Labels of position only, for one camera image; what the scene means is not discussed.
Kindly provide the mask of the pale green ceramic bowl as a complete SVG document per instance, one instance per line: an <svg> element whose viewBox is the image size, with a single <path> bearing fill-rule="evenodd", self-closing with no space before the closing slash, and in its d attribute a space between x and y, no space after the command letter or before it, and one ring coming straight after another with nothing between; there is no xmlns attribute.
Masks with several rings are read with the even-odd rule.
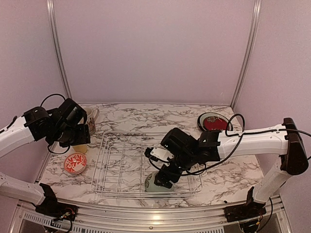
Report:
<svg viewBox="0 0 311 233"><path fill-rule="evenodd" d="M148 192L148 193L172 192L173 186L171 188L166 188L164 186L160 186L160 185L155 184L157 174L158 174L158 172L154 171L146 177L146 179L144 181L145 192Z"/></svg>

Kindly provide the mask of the yellow ceramic cup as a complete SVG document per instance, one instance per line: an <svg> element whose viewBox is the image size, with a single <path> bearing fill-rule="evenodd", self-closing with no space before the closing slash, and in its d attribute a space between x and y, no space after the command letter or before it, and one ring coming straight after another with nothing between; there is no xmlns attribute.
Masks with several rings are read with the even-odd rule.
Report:
<svg viewBox="0 0 311 233"><path fill-rule="evenodd" d="M72 146L72 148L75 152L83 153L83 154L87 153L87 144Z"/></svg>

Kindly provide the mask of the tall shell patterned mug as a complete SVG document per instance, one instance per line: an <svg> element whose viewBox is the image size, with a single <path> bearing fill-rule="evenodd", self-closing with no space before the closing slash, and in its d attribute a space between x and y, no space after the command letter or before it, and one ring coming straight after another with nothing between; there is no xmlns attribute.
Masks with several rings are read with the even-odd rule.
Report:
<svg viewBox="0 0 311 233"><path fill-rule="evenodd" d="M90 135L94 134L96 132L96 120L99 116L99 109L98 108L88 108L84 107L84 110L87 114L87 125L89 128Z"/></svg>

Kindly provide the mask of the white red patterned teacup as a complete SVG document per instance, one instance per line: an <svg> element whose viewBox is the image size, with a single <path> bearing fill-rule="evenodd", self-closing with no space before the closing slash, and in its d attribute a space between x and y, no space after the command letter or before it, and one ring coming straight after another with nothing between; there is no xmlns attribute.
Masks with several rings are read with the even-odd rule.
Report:
<svg viewBox="0 0 311 233"><path fill-rule="evenodd" d="M87 165L87 158L84 154L75 152L68 155L64 160L64 169L72 175L81 174Z"/></svg>

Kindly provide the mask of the black rimmed large plate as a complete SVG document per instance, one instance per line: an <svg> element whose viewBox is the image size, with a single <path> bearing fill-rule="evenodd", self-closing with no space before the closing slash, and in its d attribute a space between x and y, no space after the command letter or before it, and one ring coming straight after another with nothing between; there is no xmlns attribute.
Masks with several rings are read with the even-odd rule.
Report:
<svg viewBox="0 0 311 233"><path fill-rule="evenodd" d="M229 122L229 119L226 118L225 116L221 115L221 114L218 114L218 113L214 113L214 112L207 112L207 113L203 113L201 114L198 119L197 119L197 127L202 130L202 131L207 131L204 129L203 127L203 120L208 117L208 116L217 116L217 117L222 117L224 119L227 120L227 123Z"/></svg>

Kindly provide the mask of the red floral small plate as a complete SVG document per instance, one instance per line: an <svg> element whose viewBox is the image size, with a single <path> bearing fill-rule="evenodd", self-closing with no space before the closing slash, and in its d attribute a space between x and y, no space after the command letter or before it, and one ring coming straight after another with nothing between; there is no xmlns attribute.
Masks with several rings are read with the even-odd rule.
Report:
<svg viewBox="0 0 311 233"><path fill-rule="evenodd" d="M208 116L203 120L203 127L207 131L225 130L227 127L227 120L220 116Z"/></svg>

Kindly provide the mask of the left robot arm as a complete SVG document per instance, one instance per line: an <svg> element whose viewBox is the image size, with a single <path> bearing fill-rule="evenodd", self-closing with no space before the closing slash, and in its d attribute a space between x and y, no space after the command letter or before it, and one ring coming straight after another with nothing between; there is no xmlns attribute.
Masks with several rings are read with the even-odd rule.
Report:
<svg viewBox="0 0 311 233"><path fill-rule="evenodd" d="M69 150L72 146L90 143L87 112L74 100L65 98L63 103L46 110L42 105L15 116L0 131L0 155L32 142L44 139L48 147L55 142ZM61 212L61 204L49 185L29 183L1 173L0 193L3 196L24 200L43 209L51 216Z"/></svg>

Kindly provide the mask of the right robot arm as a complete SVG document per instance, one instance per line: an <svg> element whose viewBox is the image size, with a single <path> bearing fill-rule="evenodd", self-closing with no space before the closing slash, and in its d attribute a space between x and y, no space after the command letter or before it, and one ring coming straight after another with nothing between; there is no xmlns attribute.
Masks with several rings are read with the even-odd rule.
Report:
<svg viewBox="0 0 311 233"><path fill-rule="evenodd" d="M256 186L248 191L247 202L241 206L244 217L252 217L266 201L295 175L309 167L301 134L292 118L282 124L257 130L213 130L202 132L198 139L179 128L171 129L160 142L162 148L150 152L164 164L154 175L153 186L170 190L181 176L196 165L213 162L213 167L234 156L277 154L279 159Z"/></svg>

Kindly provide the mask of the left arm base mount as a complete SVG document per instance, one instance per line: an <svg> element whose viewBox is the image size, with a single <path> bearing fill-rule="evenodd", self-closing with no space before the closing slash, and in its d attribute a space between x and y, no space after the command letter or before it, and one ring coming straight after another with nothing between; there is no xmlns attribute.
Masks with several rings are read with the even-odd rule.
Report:
<svg viewBox="0 0 311 233"><path fill-rule="evenodd" d="M54 217L56 221L64 218L75 220L78 210L76 205L59 202L49 185L40 183L39 186L43 189L44 199L40 204L35 205L38 213Z"/></svg>

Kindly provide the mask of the aluminium front table rail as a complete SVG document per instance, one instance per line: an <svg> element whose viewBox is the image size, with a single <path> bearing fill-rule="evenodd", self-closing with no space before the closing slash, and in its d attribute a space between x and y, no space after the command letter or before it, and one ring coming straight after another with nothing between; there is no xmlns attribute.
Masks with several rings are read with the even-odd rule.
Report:
<svg viewBox="0 0 311 233"><path fill-rule="evenodd" d="M78 205L75 220L54 221L37 213L28 203L17 204L11 233L290 233L292 229L278 196L265 205L266 213L244 220L228 221L234 203L180 207L138 208Z"/></svg>

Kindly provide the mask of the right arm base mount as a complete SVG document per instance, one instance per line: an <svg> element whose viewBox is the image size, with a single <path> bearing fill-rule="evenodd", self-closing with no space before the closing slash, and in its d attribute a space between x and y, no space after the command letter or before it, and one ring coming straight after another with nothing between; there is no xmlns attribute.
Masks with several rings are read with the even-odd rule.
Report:
<svg viewBox="0 0 311 233"><path fill-rule="evenodd" d="M246 203L224 208L227 222L245 220L266 214L265 203L254 201L253 191L254 187L251 187L247 193Z"/></svg>

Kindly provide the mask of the left aluminium frame post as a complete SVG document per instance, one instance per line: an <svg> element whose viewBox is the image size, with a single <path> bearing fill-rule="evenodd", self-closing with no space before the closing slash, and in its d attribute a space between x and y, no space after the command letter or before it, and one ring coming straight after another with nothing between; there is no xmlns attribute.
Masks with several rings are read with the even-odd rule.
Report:
<svg viewBox="0 0 311 233"><path fill-rule="evenodd" d="M55 14L55 7L53 0L47 0L47 11L48 11L48 18L49 18L49 25L52 34L52 42L54 46L54 51L56 55L56 61L60 72L61 81L63 84L63 88L66 94L66 97L72 98L72 93L69 86L69 81L66 73L66 68L61 52L60 40L58 36L57 30L57 22L56 22L56 14Z"/></svg>

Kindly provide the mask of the aluminium frame post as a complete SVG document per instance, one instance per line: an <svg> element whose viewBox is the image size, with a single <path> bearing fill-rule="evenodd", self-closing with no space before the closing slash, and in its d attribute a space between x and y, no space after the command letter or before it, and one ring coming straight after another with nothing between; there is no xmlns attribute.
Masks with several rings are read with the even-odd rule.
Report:
<svg viewBox="0 0 311 233"><path fill-rule="evenodd" d="M242 66L239 72L238 81L235 87L235 91L233 97L231 99L230 107L234 110L237 106L240 94L242 92L242 87L246 79L247 70L249 66L249 62L251 59L252 51L255 46L255 41L257 37L258 27L259 27L259 18L261 12L262 0L255 0L249 30L249 36L247 39L246 49L243 56Z"/></svg>
<svg viewBox="0 0 311 233"><path fill-rule="evenodd" d="M52 42L54 46L54 51L56 55L56 61L60 72L61 81L63 84L63 88L66 94L66 97L72 98L72 93L69 86L69 81L66 73L66 68L61 52L60 40L58 36L57 30L57 22L56 22L56 14L55 14L55 7L53 0L47 0L47 11L48 11L48 18L49 18L49 25L52 34Z"/></svg>

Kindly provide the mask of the right aluminium frame post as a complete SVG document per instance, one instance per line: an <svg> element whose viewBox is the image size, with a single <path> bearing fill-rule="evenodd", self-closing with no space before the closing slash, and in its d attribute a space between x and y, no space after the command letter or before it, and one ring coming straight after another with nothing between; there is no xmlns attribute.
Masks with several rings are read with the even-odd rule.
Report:
<svg viewBox="0 0 311 233"><path fill-rule="evenodd" d="M251 59L252 51L255 46L255 41L257 37L258 27L259 27L259 18L261 12L262 0L255 0L249 30L249 36L247 39L246 49L243 56L242 66L239 72L238 81L235 87L235 91L233 97L231 99L230 107L234 110L237 106L240 94L242 92L242 87L246 79L247 70L249 66L249 62Z"/></svg>

